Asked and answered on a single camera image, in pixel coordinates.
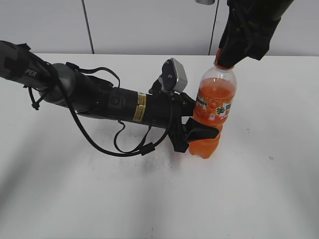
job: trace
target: white wall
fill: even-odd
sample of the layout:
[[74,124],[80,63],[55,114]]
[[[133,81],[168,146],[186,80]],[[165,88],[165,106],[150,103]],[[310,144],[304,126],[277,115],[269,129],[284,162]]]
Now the white wall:
[[[194,0],[85,0],[96,53],[205,55],[216,4]],[[318,0],[296,0],[284,14],[269,55],[319,56]],[[228,16],[220,0],[212,54]],[[0,0],[0,39],[34,52],[90,53],[81,0]]]

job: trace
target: bottle cap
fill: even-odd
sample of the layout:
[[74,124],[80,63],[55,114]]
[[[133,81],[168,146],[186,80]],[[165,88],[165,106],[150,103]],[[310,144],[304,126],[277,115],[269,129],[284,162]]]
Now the bottle cap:
[[222,66],[222,65],[219,65],[219,64],[217,63],[218,58],[219,58],[219,56],[220,56],[220,53],[221,53],[221,48],[219,48],[218,51],[216,52],[216,59],[215,59],[215,61],[214,61],[214,65],[215,65],[218,69],[221,69],[221,70],[231,70],[231,69],[233,69],[234,66],[232,66],[232,67],[230,67],[230,68],[227,68],[227,67],[224,67],[224,66]]

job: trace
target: orange soda bottle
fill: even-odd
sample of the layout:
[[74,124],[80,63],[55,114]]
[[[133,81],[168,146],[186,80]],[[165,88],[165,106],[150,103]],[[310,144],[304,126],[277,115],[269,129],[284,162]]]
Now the orange soda bottle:
[[217,64],[202,77],[193,111],[193,119],[207,126],[217,128],[219,134],[214,139],[200,139],[189,143],[189,152],[209,158],[218,147],[223,124],[227,120],[237,83],[232,71]]

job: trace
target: cable connector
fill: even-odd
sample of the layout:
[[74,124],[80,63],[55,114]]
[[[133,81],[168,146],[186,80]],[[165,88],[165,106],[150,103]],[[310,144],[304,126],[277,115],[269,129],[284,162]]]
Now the cable connector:
[[141,155],[144,156],[145,154],[148,154],[152,151],[155,150],[155,146],[153,143],[148,143],[146,145],[144,145],[141,149],[140,149],[140,152],[141,152]]

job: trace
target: bottle label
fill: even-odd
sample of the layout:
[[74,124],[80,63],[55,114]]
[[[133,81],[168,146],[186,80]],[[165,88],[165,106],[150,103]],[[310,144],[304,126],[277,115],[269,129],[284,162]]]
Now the bottle label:
[[198,91],[194,113],[202,120],[220,122],[228,117],[233,97],[212,99]]

